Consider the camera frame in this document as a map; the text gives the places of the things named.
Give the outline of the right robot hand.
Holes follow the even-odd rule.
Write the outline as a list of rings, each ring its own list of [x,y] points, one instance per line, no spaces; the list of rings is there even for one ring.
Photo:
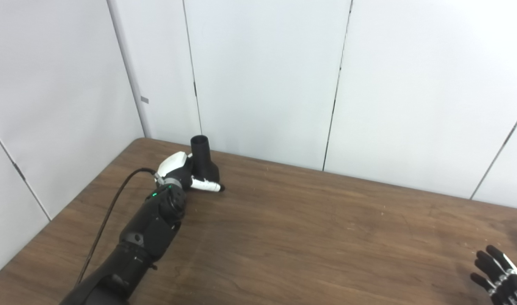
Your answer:
[[[486,276],[471,273],[470,279],[482,287],[493,305],[517,305],[517,266],[494,245],[476,252],[474,265]]]

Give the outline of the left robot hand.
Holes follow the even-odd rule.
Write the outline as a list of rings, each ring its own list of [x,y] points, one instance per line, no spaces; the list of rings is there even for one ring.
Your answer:
[[[209,192],[223,192],[225,186],[219,182],[195,174],[192,154],[178,151],[166,158],[156,171],[155,182],[158,187],[177,185],[183,190],[196,189]]]

